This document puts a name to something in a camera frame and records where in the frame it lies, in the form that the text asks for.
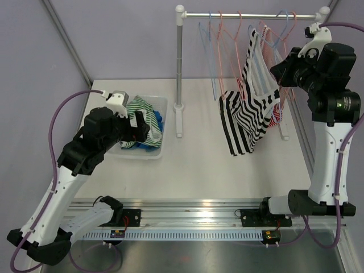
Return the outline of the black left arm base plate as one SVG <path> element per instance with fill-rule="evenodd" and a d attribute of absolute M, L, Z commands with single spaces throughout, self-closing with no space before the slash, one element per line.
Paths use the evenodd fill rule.
<path fill-rule="evenodd" d="M 140 209 L 121 209 L 114 212 L 109 224 L 115 227 L 140 227 L 142 211 Z"/>

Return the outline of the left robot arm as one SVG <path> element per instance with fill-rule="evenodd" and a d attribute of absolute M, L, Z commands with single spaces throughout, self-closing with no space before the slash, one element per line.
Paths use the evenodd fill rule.
<path fill-rule="evenodd" d="M 75 241 L 93 228 L 119 225 L 123 205 L 110 196 L 66 225 L 61 220 L 105 154 L 118 142 L 145 141 L 149 130 L 141 110 L 122 116 L 108 107 L 92 109 L 58 160 L 53 161 L 53 180 L 35 213 L 22 228 L 10 230 L 7 240 L 34 261 L 54 266 L 67 256 Z"/>

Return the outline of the light blue wire hanger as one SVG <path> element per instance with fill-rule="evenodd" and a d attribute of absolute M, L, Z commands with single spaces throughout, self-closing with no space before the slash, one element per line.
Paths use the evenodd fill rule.
<path fill-rule="evenodd" d="M 204 49 L 204 56 L 208 63 L 210 82 L 212 86 L 213 99 L 217 100 L 217 73 L 216 73 L 216 65 L 215 65 L 215 57 L 214 57 L 214 49 L 212 43 L 212 14 L 209 12 L 209 22 L 206 28 L 202 25 L 201 22 L 198 23 L 198 30 L 202 42 L 202 47 Z"/>

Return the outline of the royal blue tank top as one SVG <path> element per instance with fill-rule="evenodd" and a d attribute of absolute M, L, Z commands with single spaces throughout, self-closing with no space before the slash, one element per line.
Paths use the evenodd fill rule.
<path fill-rule="evenodd" d="M 147 140 L 143 143 L 136 142 L 135 148 L 144 149 L 146 152 L 153 152 L 160 149 L 163 140 L 163 118 L 158 111 L 141 110 L 144 120 L 150 126 Z"/>

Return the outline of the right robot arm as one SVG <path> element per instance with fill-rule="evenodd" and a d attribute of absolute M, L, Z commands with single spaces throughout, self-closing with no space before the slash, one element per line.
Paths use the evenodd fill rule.
<path fill-rule="evenodd" d="M 308 94 L 316 149 L 311 185 L 292 189 L 288 195 L 266 197 L 258 211 L 259 221 L 272 225 L 280 216 L 348 216 L 356 213 L 346 191 L 350 142 L 359 126 L 361 99 L 346 86 L 357 56 L 354 48 L 328 43 L 300 56 L 294 47 L 270 71 L 282 87 L 298 87 Z"/>

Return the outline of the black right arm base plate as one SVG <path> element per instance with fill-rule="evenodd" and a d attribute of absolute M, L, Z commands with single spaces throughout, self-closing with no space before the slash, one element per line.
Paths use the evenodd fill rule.
<path fill-rule="evenodd" d="M 283 214 L 261 212 L 259 209 L 240 209 L 241 223 L 244 228 L 291 227 L 292 220 Z"/>

